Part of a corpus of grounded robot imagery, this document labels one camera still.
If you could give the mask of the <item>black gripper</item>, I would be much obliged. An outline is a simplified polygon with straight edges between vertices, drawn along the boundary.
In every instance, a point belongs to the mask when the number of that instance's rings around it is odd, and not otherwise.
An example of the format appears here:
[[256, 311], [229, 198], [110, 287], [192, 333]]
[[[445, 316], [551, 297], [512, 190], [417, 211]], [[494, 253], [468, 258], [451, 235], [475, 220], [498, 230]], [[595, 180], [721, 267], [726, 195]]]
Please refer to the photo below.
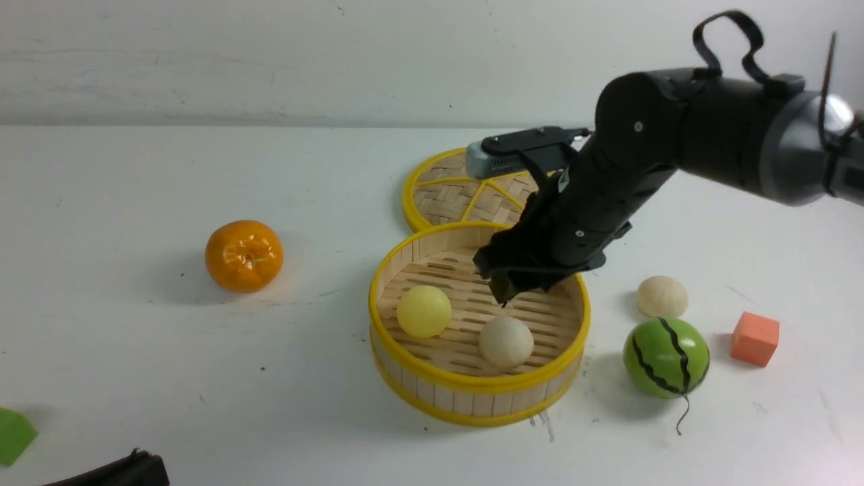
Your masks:
[[473, 261], [496, 302], [549, 288], [603, 264], [602, 252], [627, 231], [629, 219], [675, 173], [645, 157], [611, 156], [586, 145], [566, 172], [534, 195], [510, 229], [493, 235]]

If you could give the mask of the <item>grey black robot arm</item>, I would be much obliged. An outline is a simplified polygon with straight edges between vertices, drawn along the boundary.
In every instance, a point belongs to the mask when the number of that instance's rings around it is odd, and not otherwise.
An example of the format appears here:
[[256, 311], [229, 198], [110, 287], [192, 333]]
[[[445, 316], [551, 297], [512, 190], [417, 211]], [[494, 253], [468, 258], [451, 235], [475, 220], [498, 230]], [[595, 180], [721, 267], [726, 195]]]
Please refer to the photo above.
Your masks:
[[682, 170], [795, 207], [862, 203], [862, 117], [799, 81], [631, 73], [601, 92], [593, 129], [541, 126], [466, 148], [478, 180], [526, 170], [537, 185], [518, 221], [476, 252], [500, 305], [605, 264], [605, 248]]

